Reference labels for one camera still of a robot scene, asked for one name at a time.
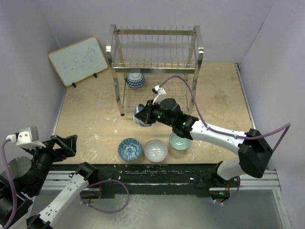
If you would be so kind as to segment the blue floral bowl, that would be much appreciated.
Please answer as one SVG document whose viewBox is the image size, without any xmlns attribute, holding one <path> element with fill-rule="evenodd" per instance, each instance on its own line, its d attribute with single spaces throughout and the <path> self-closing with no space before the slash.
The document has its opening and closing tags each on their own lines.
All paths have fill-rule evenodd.
<svg viewBox="0 0 305 229">
<path fill-rule="evenodd" d="M 142 120 L 141 117 L 138 116 L 138 113 L 139 113 L 140 111 L 142 111 L 144 108 L 145 108 L 145 105 L 143 105 L 143 104 L 138 104 L 138 105 L 135 107 L 135 109 L 134 109 L 133 117 L 132 117 L 132 118 L 133 118 L 133 120 L 134 120 L 134 122 L 135 122 L 136 124 L 138 124 L 138 125 L 140 125 L 140 126 L 142 126 L 142 127 L 150 127 L 150 126 L 152 126 L 151 124 L 145 123 L 145 121 Z"/>
</svg>

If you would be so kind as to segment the red zigzag patterned bowl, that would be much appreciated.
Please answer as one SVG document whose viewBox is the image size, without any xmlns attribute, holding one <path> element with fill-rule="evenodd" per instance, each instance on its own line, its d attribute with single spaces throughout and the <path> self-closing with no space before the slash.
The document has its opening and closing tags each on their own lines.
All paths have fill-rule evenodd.
<svg viewBox="0 0 305 229">
<path fill-rule="evenodd" d="M 141 88 L 145 85 L 146 79 L 142 73 L 129 73 L 126 82 L 130 88 Z"/>
</svg>

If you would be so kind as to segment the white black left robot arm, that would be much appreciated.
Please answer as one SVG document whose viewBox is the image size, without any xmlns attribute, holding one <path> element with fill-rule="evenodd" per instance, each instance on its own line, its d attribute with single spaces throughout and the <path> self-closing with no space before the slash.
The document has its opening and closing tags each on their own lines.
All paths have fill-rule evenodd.
<svg viewBox="0 0 305 229">
<path fill-rule="evenodd" d="M 0 175 L 0 225 L 4 229 L 17 226 L 33 204 L 31 198 L 38 196 L 54 162 L 63 161 L 76 155 L 77 135 L 63 138 L 51 136 L 43 146 L 21 148 L 33 156 L 15 158 L 7 162 L 3 143 L 0 152 L 5 171 Z M 98 182 L 98 169 L 83 162 L 78 165 L 68 185 L 39 214 L 26 219 L 27 229 L 51 229 L 57 217 L 65 212 L 71 201 L 86 187 Z"/>
</svg>

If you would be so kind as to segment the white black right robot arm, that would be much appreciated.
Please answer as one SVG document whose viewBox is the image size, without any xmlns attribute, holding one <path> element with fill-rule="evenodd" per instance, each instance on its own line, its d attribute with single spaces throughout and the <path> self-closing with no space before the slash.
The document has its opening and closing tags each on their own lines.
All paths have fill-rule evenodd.
<svg viewBox="0 0 305 229">
<path fill-rule="evenodd" d="M 138 105 L 133 115 L 134 122 L 141 126 L 151 126 L 159 122 L 171 127 L 181 138 L 205 141 L 227 149 L 237 156 L 217 164 L 212 182 L 224 186 L 231 178 L 247 174 L 261 178 L 273 154 L 272 148 L 259 131 L 233 131 L 214 125 L 204 125 L 197 117 L 185 114 L 172 98 L 154 104 L 149 100 L 146 105 Z"/>
</svg>

